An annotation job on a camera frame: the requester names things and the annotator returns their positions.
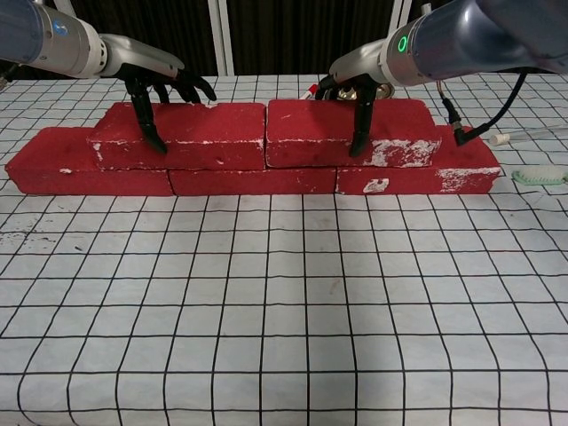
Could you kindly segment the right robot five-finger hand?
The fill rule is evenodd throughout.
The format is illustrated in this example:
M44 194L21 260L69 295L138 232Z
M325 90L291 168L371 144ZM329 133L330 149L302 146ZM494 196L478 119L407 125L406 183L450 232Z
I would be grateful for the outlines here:
M380 53L385 39L366 43L335 60L318 84L315 99L336 99L339 90L357 93L350 157L362 154L369 140L377 89L391 82L383 74Z

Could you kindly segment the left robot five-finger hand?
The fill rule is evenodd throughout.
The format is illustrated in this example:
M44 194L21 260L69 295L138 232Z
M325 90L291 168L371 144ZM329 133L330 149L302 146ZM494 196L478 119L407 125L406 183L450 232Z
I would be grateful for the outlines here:
M155 126L147 89L154 88L163 104L170 102L168 86L186 103L199 104L199 91L213 101L217 95L204 78L186 71L184 62L171 53L125 35L102 34L100 38L106 46L107 56L99 75L124 82L145 141L157 152L165 154L167 146Z

